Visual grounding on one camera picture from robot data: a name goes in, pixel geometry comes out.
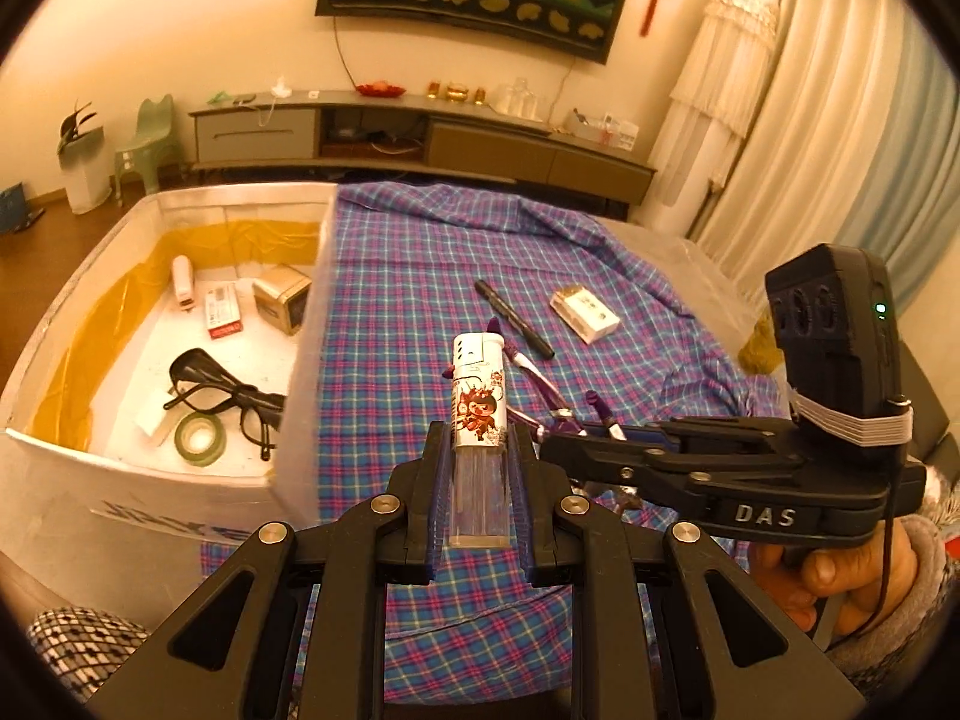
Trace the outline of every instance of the sleeve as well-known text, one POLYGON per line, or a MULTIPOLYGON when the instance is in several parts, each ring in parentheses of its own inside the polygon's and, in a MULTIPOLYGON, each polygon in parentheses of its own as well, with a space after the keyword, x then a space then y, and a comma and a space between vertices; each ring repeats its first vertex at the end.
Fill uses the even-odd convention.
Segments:
POLYGON ((918 559, 912 589, 875 629, 829 650, 834 664, 868 696, 925 635, 960 579, 960 563, 949 557, 943 536, 960 523, 960 487, 942 500, 925 501, 920 514, 904 517, 902 522, 918 559))

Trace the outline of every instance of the gray sleeve cuff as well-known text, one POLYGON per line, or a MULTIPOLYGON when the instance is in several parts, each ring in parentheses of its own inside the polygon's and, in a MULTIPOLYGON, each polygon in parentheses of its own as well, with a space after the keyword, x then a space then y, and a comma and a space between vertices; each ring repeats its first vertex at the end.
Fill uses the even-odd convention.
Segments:
POLYGON ((874 630, 829 650, 833 663, 848 678, 875 673, 882 661, 901 649, 936 607, 941 589, 949 580, 947 551, 937 526, 918 514, 901 521, 917 553, 917 579, 894 613, 874 630))

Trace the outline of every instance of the wall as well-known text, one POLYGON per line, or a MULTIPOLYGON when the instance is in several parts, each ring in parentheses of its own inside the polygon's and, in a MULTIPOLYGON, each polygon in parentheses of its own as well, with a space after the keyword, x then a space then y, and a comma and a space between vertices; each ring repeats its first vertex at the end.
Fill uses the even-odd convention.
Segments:
MULTIPOLYGON (((28 195, 62 186, 59 124, 93 101, 112 146, 133 133, 143 98, 171 92, 190 156, 186 111, 219 90, 265 90, 283 74, 295 89, 349 89, 332 20, 316 0, 48 0, 0 70, 0 186, 28 195)), ((667 96, 693 42, 707 0, 660 0, 647 38, 638 30, 649 0, 627 0, 606 66, 576 60, 554 121, 577 106, 641 125, 637 152, 656 138, 667 96)), ((573 58, 472 30, 403 20, 338 19, 359 83, 389 79, 413 92, 431 79, 488 90, 525 76, 552 100, 573 58)))
POLYGON ((899 331, 933 384, 951 422, 960 423, 960 235, 899 319, 899 331))

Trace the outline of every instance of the lighter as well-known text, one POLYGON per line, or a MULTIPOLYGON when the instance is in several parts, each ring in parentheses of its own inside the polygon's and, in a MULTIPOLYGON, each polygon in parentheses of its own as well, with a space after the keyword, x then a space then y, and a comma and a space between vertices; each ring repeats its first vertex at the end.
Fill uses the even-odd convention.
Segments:
POLYGON ((453 340, 453 547, 510 545, 510 499, 505 469, 507 403, 503 337, 464 333, 453 340))

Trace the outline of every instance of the black pen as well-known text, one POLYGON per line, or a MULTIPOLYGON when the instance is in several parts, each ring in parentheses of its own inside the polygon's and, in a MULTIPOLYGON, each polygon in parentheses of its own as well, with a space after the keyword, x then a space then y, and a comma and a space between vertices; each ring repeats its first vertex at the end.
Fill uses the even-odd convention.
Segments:
POLYGON ((523 338, 526 338, 527 343, 530 344, 531 348, 533 348, 539 356, 543 357, 544 360, 553 360, 556 354, 553 347, 544 341, 543 336, 524 322, 523 319, 520 318, 520 315, 510 307, 510 304, 496 293, 493 287, 479 278, 473 282, 473 288, 477 290, 480 295, 483 295, 483 298, 493 306, 493 311, 496 311, 501 317, 504 317, 523 338))

